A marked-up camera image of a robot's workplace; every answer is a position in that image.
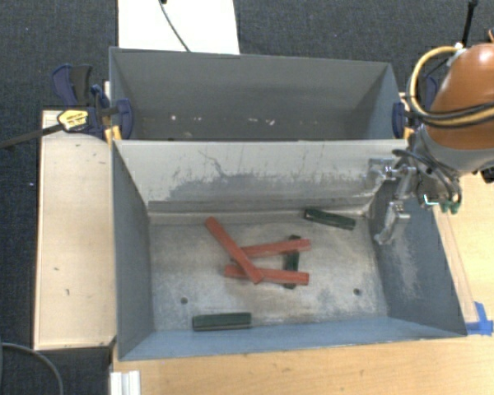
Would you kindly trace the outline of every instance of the dark gray carpet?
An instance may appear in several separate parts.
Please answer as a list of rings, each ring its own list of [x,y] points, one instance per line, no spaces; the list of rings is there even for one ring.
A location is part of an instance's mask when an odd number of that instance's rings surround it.
[[[235,0],[242,53],[390,62],[399,86],[430,47],[461,38],[468,0]],[[494,0],[480,0],[471,43],[494,26]],[[49,74],[89,63],[108,77],[116,44],[116,0],[0,0],[0,139],[39,126],[58,104]],[[34,294],[37,144],[0,152],[0,325],[4,340],[30,344]],[[66,393],[107,390],[105,349],[51,353]],[[56,393],[48,370],[6,354],[4,394]]]

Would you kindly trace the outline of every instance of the yellow tag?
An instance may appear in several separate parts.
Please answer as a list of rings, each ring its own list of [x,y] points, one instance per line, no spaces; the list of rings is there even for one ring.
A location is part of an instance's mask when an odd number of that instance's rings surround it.
[[[85,110],[69,109],[57,117],[66,132],[81,132],[88,127],[88,112]]]

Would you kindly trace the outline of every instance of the white paper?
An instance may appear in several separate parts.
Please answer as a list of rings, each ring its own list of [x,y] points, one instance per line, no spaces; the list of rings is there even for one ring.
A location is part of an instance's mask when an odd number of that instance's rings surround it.
[[[191,51],[240,53],[232,0],[168,0],[165,9]],[[157,0],[119,0],[119,47],[184,51]]]

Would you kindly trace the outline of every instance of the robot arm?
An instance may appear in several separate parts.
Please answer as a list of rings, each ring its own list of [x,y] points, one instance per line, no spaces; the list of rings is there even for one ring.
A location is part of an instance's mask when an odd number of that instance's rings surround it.
[[[425,64],[443,53],[453,54],[450,70],[426,111],[417,99],[418,78]],[[463,197],[459,177],[480,171],[486,182],[494,181],[494,42],[428,52],[408,81],[406,100],[413,133],[408,148],[394,154],[401,158],[397,170],[414,172],[399,182],[384,229],[375,236],[379,244],[391,242],[407,221],[404,199],[416,196],[422,207],[440,205],[454,214]]]

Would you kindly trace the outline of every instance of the red stick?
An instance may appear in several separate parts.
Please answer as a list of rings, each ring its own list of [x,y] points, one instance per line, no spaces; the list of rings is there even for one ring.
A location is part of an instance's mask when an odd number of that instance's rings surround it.
[[[311,240],[296,239],[279,241],[277,243],[257,244],[241,248],[250,258],[268,258],[277,254],[290,254],[293,251],[306,252],[311,250]]]
[[[216,218],[208,217],[205,225],[221,246],[239,263],[246,276],[254,284],[258,284],[263,280],[263,273],[247,258],[244,251],[227,234]]]
[[[259,268],[259,270],[263,273],[264,282],[274,282],[275,284],[297,284],[299,286],[307,286],[310,282],[310,274],[307,272],[264,268]],[[228,278],[249,278],[241,267],[236,265],[226,265],[224,274]]]

